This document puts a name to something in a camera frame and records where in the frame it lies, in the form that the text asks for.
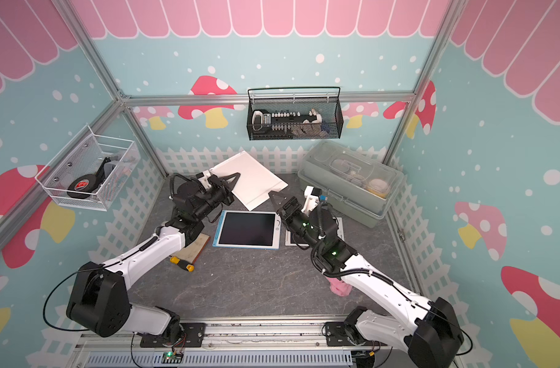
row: wooden board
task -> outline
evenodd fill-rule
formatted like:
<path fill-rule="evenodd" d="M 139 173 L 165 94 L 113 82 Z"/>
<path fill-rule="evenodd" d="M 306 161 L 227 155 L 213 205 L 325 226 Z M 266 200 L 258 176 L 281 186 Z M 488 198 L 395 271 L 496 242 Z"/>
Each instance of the wooden board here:
<path fill-rule="evenodd" d="M 204 249 L 204 246 L 209 242 L 209 240 L 210 237 L 208 235 L 201 233 L 200 235 L 198 235 L 198 238 L 196 238 L 196 240 L 192 242 L 192 244 L 185 248 L 182 248 L 172 255 L 175 255 L 181 260 L 188 261 L 194 264 L 196 258 L 198 258 L 198 256 L 202 252 L 202 249 Z"/>

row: white board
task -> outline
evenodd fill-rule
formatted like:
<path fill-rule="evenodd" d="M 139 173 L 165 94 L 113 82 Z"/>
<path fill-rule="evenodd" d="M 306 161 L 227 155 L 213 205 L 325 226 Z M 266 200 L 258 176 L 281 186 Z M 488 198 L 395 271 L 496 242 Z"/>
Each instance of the white board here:
<path fill-rule="evenodd" d="M 241 173 L 233 194 L 249 211 L 268 200 L 271 190 L 280 191 L 288 186 L 245 151 L 226 159 L 210 172 L 218 177 Z"/>

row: red label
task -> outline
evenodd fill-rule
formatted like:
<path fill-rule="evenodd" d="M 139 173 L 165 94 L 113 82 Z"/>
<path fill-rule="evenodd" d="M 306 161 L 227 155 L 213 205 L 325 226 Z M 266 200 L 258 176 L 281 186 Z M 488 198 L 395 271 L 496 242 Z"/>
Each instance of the red label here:
<path fill-rule="evenodd" d="M 76 184 L 76 187 L 73 188 L 73 189 L 74 189 L 74 190 L 82 190 L 82 189 L 84 189 L 84 188 L 86 188 L 86 187 L 88 186 L 88 183 L 89 183 L 89 182 L 90 182 L 90 181 L 89 181 L 88 179 L 80 180 L 80 182 L 78 182 L 78 183 Z"/>

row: clear plastic container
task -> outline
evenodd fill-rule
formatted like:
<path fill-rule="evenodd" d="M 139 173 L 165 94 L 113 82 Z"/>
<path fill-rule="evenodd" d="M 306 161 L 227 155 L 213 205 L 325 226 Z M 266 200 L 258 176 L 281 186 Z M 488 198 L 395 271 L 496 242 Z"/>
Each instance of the clear plastic container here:
<path fill-rule="evenodd" d="M 317 144 L 298 171 L 301 186 L 323 190 L 329 202 L 368 227 L 374 227 L 400 189 L 403 174 L 336 143 Z"/>

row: pink cloth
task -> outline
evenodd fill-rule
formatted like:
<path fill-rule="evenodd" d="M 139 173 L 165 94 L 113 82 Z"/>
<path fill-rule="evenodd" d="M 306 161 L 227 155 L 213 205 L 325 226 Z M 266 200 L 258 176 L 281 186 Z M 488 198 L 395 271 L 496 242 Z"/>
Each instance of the pink cloth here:
<path fill-rule="evenodd" d="M 339 296 L 348 296 L 349 293 L 351 293 L 353 286 L 351 286 L 350 284 L 346 284 L 345 282 L 338 280 L 336 278 L 331 278 L 327 276 L 325 276 L 325 278 L 331 284 L 331 291 L 333 291 L 335 294 Z"/>

